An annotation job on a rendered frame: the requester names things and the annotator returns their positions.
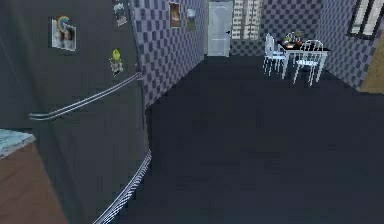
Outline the white paper fridge note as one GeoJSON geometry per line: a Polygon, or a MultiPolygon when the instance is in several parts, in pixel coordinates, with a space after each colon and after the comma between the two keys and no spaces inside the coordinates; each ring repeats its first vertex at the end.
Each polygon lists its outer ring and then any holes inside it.
{"type": "Polygon", "coordinates": [[[115,0],[113,11],[118,26],[121,26],[127,22],[125,0],[115,0]]]}

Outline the white room door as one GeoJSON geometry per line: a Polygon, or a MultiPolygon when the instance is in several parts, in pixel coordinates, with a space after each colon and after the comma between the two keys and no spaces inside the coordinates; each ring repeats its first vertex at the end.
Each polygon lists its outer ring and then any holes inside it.
{"type": "Polygon", "coordinates": [[[228,57],[232,26],[232,1],[209,3],[208,56],[228,57]]]}

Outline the white chair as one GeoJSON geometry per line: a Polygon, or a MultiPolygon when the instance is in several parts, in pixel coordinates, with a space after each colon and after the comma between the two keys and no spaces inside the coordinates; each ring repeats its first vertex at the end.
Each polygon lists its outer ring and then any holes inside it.
{"type": "Polygon", "coordinates": [[[277,72],[279,72],[280,66],[283,64],[285,59],[286,56],[284,55],[284,53],[275,49],[274,38],[269,33],[267,33],[265,37],[264,47],[264,73],[271,75],[272,69],[275,69],[277,72]]]}
{"type": "Polygon", "coordinates": [[[305,67],[309,67],[309,85],[313,84],[314,73],[316,67],[320,64],[323,51],[323,43],[319,40],[307,40],[300,47],[301,53],[296,60],[296,70],[293,82],[296,82],[299,71],[305,67]]]}

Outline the dark framed window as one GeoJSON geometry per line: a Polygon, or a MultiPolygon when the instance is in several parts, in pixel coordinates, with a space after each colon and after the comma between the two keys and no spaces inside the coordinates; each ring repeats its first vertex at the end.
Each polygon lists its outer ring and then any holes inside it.
{"type": "Polygon", "coordinates": [[[384,0],[356,0],[347,35],[373,40],[384,15],[384,0]]]}

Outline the brown cupboard with pale worktop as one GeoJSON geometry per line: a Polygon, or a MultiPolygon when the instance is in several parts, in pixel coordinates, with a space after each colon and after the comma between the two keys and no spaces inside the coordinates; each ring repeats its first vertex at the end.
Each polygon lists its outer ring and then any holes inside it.
{"type": "Polygon", "coordinates": [[[0,224],[68,224],[33,134],[0,129],[0,224]]]}

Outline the rainbow photo fridge magnet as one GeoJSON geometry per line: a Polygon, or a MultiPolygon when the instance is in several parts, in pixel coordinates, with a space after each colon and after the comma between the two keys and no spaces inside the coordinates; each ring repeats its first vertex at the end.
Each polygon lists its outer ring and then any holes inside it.
{"type": "Polygon", "coordinates": [[[68,16],[51,20],[51,46],[67,51],[76,50],[76,27],[69,24],[68,16]]]}

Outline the dark grey fridge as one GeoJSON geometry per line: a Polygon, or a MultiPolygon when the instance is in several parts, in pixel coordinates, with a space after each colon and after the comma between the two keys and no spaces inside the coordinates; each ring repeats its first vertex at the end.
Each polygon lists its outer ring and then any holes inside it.
{"type": "Polygon", "coordinates": [[[36,139],[68,224],[112,224],[148,154],[141,75],[120,90],[47,121],[29,119],[141,72],[132,4],[115,0],[0,0],[0,128],[36,139]],[[68,16],[76,50],[51,46],[51,20],[68,16]],[[123,71],[109,59],[118,49],[123,71]]]}

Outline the green and white wall picture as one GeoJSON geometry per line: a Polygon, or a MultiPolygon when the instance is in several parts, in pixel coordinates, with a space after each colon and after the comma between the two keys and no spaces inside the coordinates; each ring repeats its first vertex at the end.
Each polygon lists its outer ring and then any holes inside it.
{"type": "Polygon", "coordinates": [[[195,17],[196,11],[194,9],[187,9],[187,31],[191,32],[195,30],[195,17]]]}

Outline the yellow headed fridge magnet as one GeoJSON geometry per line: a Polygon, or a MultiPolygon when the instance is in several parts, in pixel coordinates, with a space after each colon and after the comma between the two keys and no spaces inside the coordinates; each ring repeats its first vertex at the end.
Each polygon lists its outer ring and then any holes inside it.
{"type": "Polygon", "coordinates": [[[118,49],[112,51],[112,57],[109,59],[113,76],[117,76],[123,71],[121,55],[118,49]]]}

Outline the black topped white table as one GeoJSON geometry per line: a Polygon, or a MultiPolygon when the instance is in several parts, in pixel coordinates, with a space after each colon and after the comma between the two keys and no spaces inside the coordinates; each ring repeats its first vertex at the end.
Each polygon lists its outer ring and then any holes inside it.
{"type": "Polygon", "coordinates": [[[280,49],[285,51],[282,77],[285,77],[289,61],[293,59],[292,64],[296,66],[293,82],[296,82],[299,70],[305,66],[310,68],[309,82],[319,81],[327,55],[331,52],[330,49],[323,46],[321,41],[307,40],[300,46],[293,45],[292,47],[289,47],[287,41],[278,41],[277,44],[280,49]]]}

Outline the orange framed wall picture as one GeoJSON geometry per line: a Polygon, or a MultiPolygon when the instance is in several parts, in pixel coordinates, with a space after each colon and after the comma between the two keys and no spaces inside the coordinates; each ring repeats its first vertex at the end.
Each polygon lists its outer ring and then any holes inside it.
{"type": "Polygon", "coordinates": [[[180,19],[180,4],[175,2],[169,3],[169,17],[170,17],[170,27],[177,28],[181,24],[180,19]]]}

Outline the green items on table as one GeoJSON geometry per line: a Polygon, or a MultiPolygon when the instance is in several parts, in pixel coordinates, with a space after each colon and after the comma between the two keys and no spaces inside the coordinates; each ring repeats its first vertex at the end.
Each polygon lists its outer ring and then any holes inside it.
{"type": "Polygon", "coordinates": [[[303,31],[293,31],[288,33],[282,41],[283,45],[294,45],[294,46],[301,46],[303,41],[302,37],[304,36],[303,31]]]}

